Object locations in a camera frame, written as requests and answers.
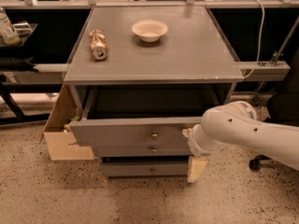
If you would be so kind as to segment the yellow foam padded gripper finger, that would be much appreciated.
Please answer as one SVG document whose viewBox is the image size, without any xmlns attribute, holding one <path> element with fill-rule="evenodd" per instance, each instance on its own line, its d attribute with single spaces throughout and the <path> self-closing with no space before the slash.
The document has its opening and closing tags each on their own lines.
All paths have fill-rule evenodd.
<svg viewBox="0 0 299 224">
<path fill-rule="evenodd" d="M 207 165 L 207 159 L 189 157 L 187 181 L 194 183 L 198 177 L 203 173 Z"/>
</svg>

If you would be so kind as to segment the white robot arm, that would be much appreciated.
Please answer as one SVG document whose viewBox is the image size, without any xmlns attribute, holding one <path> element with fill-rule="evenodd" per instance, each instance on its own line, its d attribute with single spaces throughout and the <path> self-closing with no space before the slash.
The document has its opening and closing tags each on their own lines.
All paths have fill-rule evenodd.
<svg viewBox="0 0 299 224">
<path fill-rule="evenodd" d="M 237 101 L 208 109 L 201 122 L 182 131 L 192 155 L 187 180 L 195 182 L 207 159 L 223 144 L 246 147 L 299 170 L 299 128 L 261 122 L 253 106 Z"/>
</svg>

